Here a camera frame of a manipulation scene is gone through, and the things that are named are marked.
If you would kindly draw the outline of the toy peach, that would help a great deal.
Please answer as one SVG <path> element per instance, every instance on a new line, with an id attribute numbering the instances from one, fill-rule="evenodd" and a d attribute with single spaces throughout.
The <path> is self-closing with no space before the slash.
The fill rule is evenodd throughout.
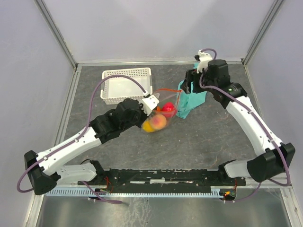
<path id="1" fill-rule="evenodd" d="M 161 130 L 166 127 L 167 119 L 162 114 L 157 114 L 150 119 L 150 125 L 155 130 Z"/>

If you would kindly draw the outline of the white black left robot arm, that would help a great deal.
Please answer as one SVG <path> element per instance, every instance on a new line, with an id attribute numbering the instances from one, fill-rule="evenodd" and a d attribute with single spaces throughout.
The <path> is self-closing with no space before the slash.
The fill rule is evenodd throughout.
<path id="1" fill-rule="evenodd" d="M 89 149 L 119 137 L 133 126 L 141 128 L 158 103 L 154 96 L 140 101 L 127 98 L 105 114 L 88 119 L 80 132 L 57 146 L 39 153 L 28 151 L 24 155 L 25 174 L 31 182 L 31 190 L 35 195 L 43 195 L 63 183 L 92 181 L 101 184 L 105 173 L 98 162 L 73 166 L 66 163 Z"/>

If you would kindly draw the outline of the clear zip top bag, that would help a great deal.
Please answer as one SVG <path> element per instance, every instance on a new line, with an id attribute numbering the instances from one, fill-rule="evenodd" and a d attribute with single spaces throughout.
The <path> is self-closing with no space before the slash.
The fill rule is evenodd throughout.
<path id="1" fill-rule="evenodd" d="M 156 90 L 152 95 L 159 102 L 142 124 L 142 130 L 152 133 L 166 128 L 177 115 L 181 93 L 181 89 L 160 88 Z"/>

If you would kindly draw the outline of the yellow toy lemon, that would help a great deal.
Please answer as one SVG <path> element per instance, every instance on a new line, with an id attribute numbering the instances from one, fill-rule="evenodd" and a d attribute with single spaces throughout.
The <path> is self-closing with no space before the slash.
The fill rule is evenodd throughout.
<path id="1" fill-rule="evenodd" d="M 143 129 L 145 132 L 147 132 L 147 133 L 151 133 L 151 132 L 154 132 L 154 131 L 155 131 L 155 129 L 151 127 L 149 121 L 145 121 L 145 122 L 142 124 L 142 129 Z"/>

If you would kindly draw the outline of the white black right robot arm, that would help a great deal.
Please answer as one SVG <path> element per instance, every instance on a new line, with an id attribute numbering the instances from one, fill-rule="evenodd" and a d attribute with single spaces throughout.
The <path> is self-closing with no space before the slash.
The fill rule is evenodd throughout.
<path id="1" fill-rule="evenodd" d="M 198 57 L 196 69 L 186 72 L 181 89 L 187 94 L 208 91 L 231 114 L 250 140 L 256 157 L 251 160 L 232 160 L 223 164 L 217 173 L 218 181 L 228 185 L 236 177 L 250 177 L 260 183 L 285 173 L 286 183 L 291 183 L 289 166 L 295 154 L 291 143 L 283 143 L 254 109 L 247 92 L 239 83 L 231 82 L 225 60 Z"/>

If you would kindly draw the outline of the red toy apple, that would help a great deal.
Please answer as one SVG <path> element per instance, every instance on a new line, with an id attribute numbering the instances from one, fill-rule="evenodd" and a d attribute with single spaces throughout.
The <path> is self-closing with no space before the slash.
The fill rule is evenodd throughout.
<path id="1" fill-rule="evenodd" d="M 174 110 L 175 110 L 175 106 L 172 102 L 167 102 L 162 107 L 162 111 L 164 111 L 164 112 L 171 112 Z"/>

